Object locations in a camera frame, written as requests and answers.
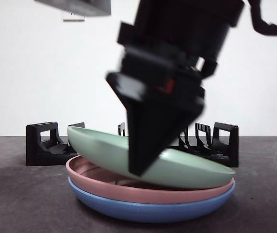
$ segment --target plate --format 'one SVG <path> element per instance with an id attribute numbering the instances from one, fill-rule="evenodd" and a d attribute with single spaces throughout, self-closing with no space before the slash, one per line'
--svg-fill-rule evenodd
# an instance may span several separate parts
<path id="1" fill-rule="evenodd" d="M 128 171 L 128 138 L 68 127 L 72 147 L 89 162 L 134 180 L 186 189 L 221 187 L 235 171 L 222 164 L 179 150 L 164 150 L 142 176 Z"/>
<path id="2" fill-rule="evenodd" d="M 141 204 L 99 197 L 75 186 L 68 178 L 77 198 L 95 211 L 107 216 L 134 222 L 180 222 L 207 215 L 222 206 L 230 197 L 235 183 L 226 193 L 208 200 L 183 204 Z"/>
<path id="3" fill-rule="evenodd" d="M 227 192 L 232 179 L 224 186 L 203 190 L 180 190 L 157 186 L 107 171 L 88 162 L 81 156 L 66 163 L 72 182 L 80 189 L 108 199 L 148 204 L 178 204 L 206 200 Z"/>

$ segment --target wall outlet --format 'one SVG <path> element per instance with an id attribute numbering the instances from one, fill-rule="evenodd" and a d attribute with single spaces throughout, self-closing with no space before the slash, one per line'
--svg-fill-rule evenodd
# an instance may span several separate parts
<path id="1" fill-rule="evenodd" d="M 77 15 L 68 11 L 62 11 L 63 22 L 84 22 L 84 16 Z"/>

